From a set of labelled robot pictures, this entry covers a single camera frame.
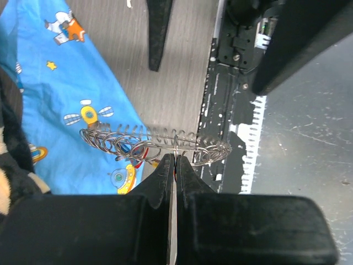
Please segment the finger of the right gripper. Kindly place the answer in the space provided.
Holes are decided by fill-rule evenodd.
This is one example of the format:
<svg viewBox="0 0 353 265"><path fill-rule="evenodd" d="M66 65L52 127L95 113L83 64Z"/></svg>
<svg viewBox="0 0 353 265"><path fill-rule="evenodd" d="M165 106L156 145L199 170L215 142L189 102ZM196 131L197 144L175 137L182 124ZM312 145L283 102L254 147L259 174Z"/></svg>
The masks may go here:
<svg viewBox="0 0 353 265"><path fill-rule="evenodd" d="M352 34L352 1L286 1L252 91L265 96L320 53Z"/></svg>
<svg viewBox="0 0 353 265"><path fill-rule="evenodd" d="M161 66L173 0L146 0L148 9L148 67Z"/></svg>

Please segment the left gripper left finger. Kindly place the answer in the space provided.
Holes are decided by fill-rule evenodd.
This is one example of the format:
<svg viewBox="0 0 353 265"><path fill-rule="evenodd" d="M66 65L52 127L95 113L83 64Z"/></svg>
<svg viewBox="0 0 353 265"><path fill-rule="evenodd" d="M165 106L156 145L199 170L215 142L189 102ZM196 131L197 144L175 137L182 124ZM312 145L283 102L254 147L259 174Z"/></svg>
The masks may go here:
<svg viewBox="0 0 353 265"><path fill-rule="evenodd" d="M168 264L174 156L125 195L33 195L1 227L2 264Z"/></svg>

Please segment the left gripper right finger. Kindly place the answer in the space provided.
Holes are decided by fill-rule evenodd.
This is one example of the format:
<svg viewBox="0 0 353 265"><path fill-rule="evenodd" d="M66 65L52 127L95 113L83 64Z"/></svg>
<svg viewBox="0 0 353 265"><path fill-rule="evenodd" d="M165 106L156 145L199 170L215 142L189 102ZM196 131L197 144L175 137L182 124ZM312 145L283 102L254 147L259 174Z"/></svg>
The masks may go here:
<svg viewBox="0 0 353 265"><path fill-rule="evenodd" d="M214 192L179 156L175 163L177 264L336 264L320 207L307 197Z"/></svg>

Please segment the large metal keyring with rings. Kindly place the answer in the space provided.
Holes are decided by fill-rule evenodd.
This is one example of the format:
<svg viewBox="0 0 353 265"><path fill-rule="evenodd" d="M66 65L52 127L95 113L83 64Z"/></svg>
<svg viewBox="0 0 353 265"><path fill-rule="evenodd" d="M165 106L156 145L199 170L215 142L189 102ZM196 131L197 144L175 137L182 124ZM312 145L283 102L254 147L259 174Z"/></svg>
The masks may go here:
<svg viewBox="0 0 353 265"><path fill-rule="evenodd" d="M130 161L133 149L148 147L143 163L158 161L165 153L191 157L191 165L199 167L224 160L231 152L231 145L217 137L186 133L184 130L142 125L120 124L112 130L108 124L80 131L83 141L106 154L114 155L115 161Z"/></svg>

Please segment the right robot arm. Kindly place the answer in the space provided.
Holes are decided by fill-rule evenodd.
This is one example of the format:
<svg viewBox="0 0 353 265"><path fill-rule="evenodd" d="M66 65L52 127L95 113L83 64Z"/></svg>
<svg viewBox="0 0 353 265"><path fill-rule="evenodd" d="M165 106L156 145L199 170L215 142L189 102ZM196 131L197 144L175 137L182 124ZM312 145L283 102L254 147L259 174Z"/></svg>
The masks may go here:
<svg viewBox="0 0 353 265"><path fill-rule="evenodd" d="M213 59L264 96L351 33L351 1L219 1Z"/></svg>

